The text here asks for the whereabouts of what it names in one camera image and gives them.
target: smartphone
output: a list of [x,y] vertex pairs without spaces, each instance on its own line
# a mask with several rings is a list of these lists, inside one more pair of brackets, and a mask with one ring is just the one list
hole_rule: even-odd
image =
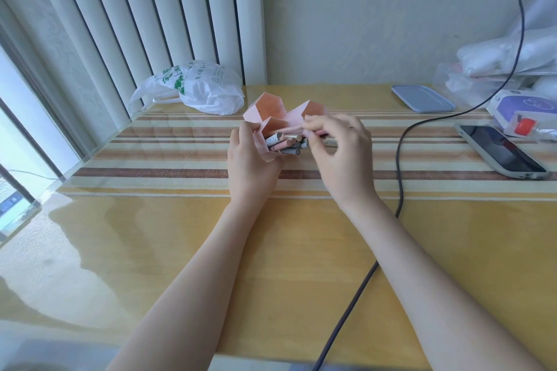
[[544,179],[549,170],[491,126],[455,125],[460,136],[496,172],[515,179]]

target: blue tray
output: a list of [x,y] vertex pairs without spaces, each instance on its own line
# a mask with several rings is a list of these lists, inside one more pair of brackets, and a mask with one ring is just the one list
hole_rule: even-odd
[[452,112],[455,105],[428,86],[392,86],[393,93],[418,113]]

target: forearm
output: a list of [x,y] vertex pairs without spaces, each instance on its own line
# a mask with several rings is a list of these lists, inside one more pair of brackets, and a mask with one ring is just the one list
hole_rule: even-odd
[[231,202],[190,262],[153,305],[109,371],[206,370],[226,317],[259,206]]
[[382,201],[346,213],[372,248],[435,371],[545,369],[431,259]]

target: vertical blind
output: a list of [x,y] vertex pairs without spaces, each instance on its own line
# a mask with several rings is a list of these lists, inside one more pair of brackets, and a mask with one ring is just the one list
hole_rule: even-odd
[[117,128],[139,84],[171,65],[212,60],[266,84],[262,0],[51,0]]

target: person's left hand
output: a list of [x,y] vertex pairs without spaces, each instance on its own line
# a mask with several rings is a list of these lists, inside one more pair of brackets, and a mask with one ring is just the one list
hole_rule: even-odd
[[232,201],[248,203],[260,208],[275,189],[282,170],[282,157],[265,161],[257,152],[254,130],[259,124],[242,122],[232,130],[228,146],[228,185]]

